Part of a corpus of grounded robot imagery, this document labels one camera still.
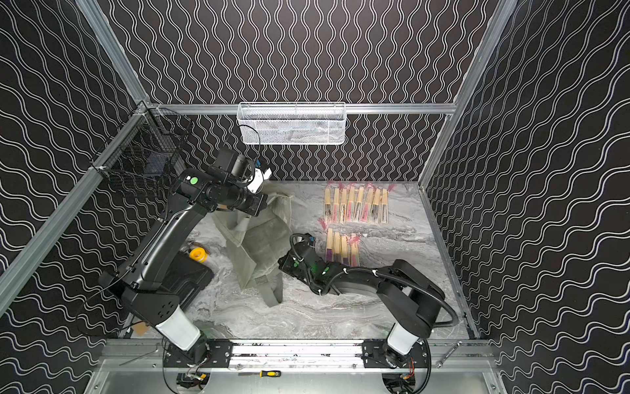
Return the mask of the eleventh bamboo folding fan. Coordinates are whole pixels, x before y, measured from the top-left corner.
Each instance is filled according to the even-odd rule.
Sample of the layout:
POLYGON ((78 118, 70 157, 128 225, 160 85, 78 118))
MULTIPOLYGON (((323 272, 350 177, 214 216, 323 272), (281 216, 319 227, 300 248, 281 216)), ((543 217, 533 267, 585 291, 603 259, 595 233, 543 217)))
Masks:
POLYGON ((348 236, 343 235, 341 237, 341 261, 342 264, 350 266, 350 248, 348 236))

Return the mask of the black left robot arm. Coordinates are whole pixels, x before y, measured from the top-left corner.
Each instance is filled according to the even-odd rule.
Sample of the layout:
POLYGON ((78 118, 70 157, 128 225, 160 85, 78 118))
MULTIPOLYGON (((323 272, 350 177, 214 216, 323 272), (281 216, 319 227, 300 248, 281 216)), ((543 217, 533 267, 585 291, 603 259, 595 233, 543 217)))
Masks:
POLYGON ((206 355, 206 339, 185 315, 177 294, 161 287, 186 238, 208 214, 223 207, 256 216, 267 206, 261 189, 272 175, 259 159, 221 149, 207 171, 185 169, 167 194, 161 218, 139 248, 113 274, 99 283, 122 306, 141 318, 191 359, 206 355))

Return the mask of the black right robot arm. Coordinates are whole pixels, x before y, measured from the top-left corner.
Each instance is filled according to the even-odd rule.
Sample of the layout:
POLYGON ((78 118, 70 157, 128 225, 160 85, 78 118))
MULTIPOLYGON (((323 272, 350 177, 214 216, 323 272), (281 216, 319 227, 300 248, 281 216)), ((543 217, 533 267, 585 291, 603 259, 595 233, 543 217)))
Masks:
POLYGON ((443 290, 403 259, 379 268, 351 267, 320 257, 310 234, 291 235, 289 245, 278 260, 279 269, 313 294, 374 296, 385 305, 395 323, 379 357, 390 369, 409 366, 413 349, 430 338, 433 329, 459 324, 443 290))

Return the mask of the olive green tote bag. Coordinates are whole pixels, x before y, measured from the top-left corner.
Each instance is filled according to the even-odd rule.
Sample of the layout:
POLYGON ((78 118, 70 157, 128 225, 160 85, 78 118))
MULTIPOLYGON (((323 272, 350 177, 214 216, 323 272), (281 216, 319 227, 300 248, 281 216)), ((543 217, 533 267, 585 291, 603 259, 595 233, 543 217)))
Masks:
POLYGON ((226 240, 241 289, 254 288, 269 307, 283 300, 278 260, 290 249, 291 195, 272 192, 267 207, 257 216, 239 211, 216 212, 212 219, 226 240))

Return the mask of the twelfth bamboo folding fan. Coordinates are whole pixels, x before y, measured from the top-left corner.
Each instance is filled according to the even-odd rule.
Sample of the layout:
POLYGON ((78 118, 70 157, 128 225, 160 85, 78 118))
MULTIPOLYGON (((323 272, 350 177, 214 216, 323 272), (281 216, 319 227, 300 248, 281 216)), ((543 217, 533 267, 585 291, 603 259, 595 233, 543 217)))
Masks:
POLYGON ((351 233, 348 240, 350 267, 359 267, 359 243, 359 234, 351 233))

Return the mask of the folding fan with pink paper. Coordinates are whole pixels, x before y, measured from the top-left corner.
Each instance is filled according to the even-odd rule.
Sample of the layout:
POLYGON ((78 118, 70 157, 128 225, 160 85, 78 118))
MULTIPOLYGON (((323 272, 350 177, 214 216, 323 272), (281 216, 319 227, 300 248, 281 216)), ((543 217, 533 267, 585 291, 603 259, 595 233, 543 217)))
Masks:
POLYGON ((333 197, 331 219, 333 223, 339 223, 341 208, 341 189, 339 187, 334 187, 332 193, 333 197))

